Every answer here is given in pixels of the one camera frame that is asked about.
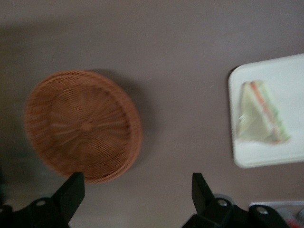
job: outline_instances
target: metal screw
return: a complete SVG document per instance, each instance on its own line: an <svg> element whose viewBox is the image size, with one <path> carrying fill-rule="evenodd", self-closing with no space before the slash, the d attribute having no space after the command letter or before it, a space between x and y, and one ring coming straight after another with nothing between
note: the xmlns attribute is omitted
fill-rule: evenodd
<svg viewBox="0 0 304 228"><path fill-rule="evenodd" d="M267 215L267 214L268 214L268 211L267 211L265 208L263 208L263 207L257 207L256 210L257 210L260 214L262 214L262 215Z"/></svg>
<svg viewBox="0 0 304 228"><path fill-rule="evenodd" d="M228 205L227 202L224 201L223 199L218 200L218 204L221 205L222 207L225 207Z"/></svg>
<svg viewBox="0 0 304 228"><path fill-rule="evenodd" d="M38 201L37 203L36 203L36 206L37 207L40 207L40 206L42 206L42 205L44 205L46 202L44 201L44 200L41 200L41 201Z"/></svg>

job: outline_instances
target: table surface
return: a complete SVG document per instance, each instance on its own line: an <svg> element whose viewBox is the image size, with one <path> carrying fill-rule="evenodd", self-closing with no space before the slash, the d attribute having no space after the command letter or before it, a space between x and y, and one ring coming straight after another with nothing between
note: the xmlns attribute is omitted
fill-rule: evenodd
<svg viewBox="0 0 304 228"><path fill-rule="evenodd" d="M285 0L2 1L0 159L20 209L64 182L23 128L31 89L48 75L94 70L133 99L141 154L121 177L86 185L73 228L181 227L195 213L191 175L242 208L303 200L302 162L242 169L232 158L228 76L239 65L304 52L304 2Z"/></svg>

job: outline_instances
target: white plate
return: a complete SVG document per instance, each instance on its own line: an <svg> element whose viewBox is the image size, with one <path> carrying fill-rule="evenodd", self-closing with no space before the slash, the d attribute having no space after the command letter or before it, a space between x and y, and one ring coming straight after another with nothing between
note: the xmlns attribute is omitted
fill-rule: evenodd
<svg viewBox="0 0 304 228"><path fill-rule="evenodd" d="M282 144L237 138L239 103L245 81L263 80L272 90L291 139ZM231 129L235 163L242 168L304 161L304 54L236 68L229 77Z"/></svg>

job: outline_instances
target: woven tray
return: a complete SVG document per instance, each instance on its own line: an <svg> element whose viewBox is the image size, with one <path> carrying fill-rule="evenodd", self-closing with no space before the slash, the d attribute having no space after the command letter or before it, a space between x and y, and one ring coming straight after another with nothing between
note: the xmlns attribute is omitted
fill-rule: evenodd
<svg viewBox="0 0 304 228"><path fill-rule="evenodd" d="M90 71L55 73L31 92L27 136L39 157L64 176L81 171L101 183L122 175L142 142L140 119L117 84Z"/></svg>

